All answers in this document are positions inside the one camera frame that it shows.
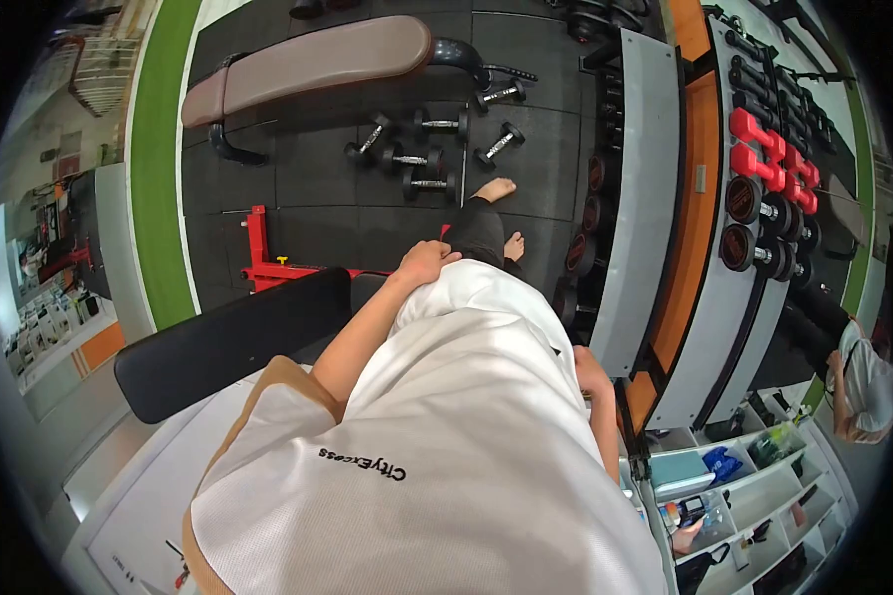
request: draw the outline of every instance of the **bare foot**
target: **bare foot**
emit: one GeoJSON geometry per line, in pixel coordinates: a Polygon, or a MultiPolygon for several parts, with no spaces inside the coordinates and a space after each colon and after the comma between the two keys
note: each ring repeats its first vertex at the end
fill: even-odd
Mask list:
{"type": "Polygon", "coordinates": [[[516,184],[510,178],[493,178],[476,191],[474,196],[479,196],[495,203],[507,194],[512,194],[516,190],[516,184]]]}
{"type": "Polygon", "coordinates": [[[503,245],[503,256],[516,262],[525,253],[525,238],[520,232],[513,232],[507,243],[503,245]]]}

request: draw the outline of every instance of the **red dumbbell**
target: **red dumbbell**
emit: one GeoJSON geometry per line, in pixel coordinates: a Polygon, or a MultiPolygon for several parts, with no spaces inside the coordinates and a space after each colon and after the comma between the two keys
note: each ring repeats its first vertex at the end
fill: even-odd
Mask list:
{"type": "Polygon", "coordinates": [[[812,215],[817,212],[817,195],[809,189],[802,187],[801,183],[794,176],[787,176],[782,194],[791,203],[799,205],[806,214],[812,215]]]}
{"type": "Polygon", "coordinates": [[[820,184],[820,171],[817,170],[817,166],[805,160],[804,155],[793,145],[787,147],[784,166],[787,168],[787,175],[799,173],[806,187],[816,187],[820,184]]]}
{"type": "Polygon", "coordinates": [[[784,170],[777,162],[765,164],[757,159],[757,153],[744,143],[738,143],[731,147],[731,169],[741,175],[752,176],[757,174],[764,180],[764,187],[770,192],[780,192],[784,189],[784,170]]]}
{"type": "Polygon", "coordinates": [[[737,136],[741,142],[749,143],[754,140],[761,143],[764,155],[767,156],[768,160],[775,162],[784,159],[784,155],[787,152],[787,144],[784,142],[784,138],[774,130],[764,132],[757,125],[757,120],[754,119],[754,116],[744,108],[738,108],[731,113],[728,125],[731,134],[737,136]]]}

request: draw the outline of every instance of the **brown bench pad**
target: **brown bench pad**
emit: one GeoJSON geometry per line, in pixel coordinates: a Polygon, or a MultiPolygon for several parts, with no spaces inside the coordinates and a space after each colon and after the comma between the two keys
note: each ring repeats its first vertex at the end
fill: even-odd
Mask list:
{"type": "Polygon", "coordinates": [[[430,31],[412,16],[388,16],[314,31],[220,68],[186,95],[193,127],[308,90],[401,76],[426,65],[430,31]]]}

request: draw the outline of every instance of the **orange trim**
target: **orange trim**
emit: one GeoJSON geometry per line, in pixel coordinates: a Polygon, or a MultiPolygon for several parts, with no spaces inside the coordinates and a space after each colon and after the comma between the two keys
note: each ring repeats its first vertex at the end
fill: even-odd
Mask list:
{"type": "Polygon", "coordinates": [[[126,338],[123,337],[123,328],[119,323],[113,323],[106,330],[92,339],[83,343],[83,359],[89,370],[95,370],[100,363],[107,361],[115,355],[116,351],[126,346],[126,338]]]}

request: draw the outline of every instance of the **weight bench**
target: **weight bench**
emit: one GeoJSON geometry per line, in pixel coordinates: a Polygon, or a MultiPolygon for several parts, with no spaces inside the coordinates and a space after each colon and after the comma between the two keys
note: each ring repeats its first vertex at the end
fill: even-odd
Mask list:
{"type": "Polygon", "coordinates": [[[136,417],[161,422],[337,334],[385,279],[326,268],[217,307],[117,353],[116,382],[136,417]]]}
{"type": "Polygon", "coordinates": [[[232,147],[225,118],[264,103],[322,89],[418,74],[427,65],[463,68],[480,90],[492,72],[536,81],[534,74],[484,64],[476,48],[457,39],[433,37],[412,16],[388,16],[312,31],[251,54],[226,57],[182,103],[182,125],[208,125],[208,140],[223,159],[262,166],[267,155],[232,147]]]}

